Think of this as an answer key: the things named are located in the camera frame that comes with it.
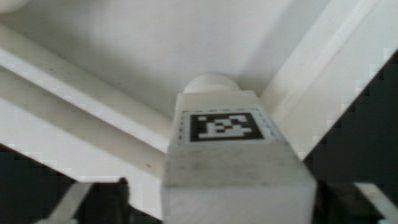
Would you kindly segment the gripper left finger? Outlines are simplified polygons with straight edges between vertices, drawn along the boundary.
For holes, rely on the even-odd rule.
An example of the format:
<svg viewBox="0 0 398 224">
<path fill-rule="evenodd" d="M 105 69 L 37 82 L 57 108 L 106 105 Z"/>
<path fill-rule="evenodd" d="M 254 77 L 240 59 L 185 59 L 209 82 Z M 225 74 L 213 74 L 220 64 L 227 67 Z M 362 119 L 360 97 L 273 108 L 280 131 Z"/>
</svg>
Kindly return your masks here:
<svg viewBox="0 0 398 224">
<path fill-rule="evenodd" d="M 128 181 L 74 183 L 46 218 L 33 224 L 128 224 Z"/>
</svg>

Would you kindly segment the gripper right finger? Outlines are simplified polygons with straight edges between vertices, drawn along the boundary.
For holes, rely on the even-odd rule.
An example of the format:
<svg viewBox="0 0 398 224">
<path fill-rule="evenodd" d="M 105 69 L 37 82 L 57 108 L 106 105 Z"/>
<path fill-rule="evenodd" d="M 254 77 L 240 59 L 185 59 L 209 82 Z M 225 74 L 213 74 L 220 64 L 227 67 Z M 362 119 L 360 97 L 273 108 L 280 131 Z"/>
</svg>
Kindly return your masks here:
<svg viewBox="0 0 398 224">
<path fill-rule="evenodd" d="M 318 182 L 312 224 L 398 224 L 398 206 L 375 184 Z"/>
</svg>

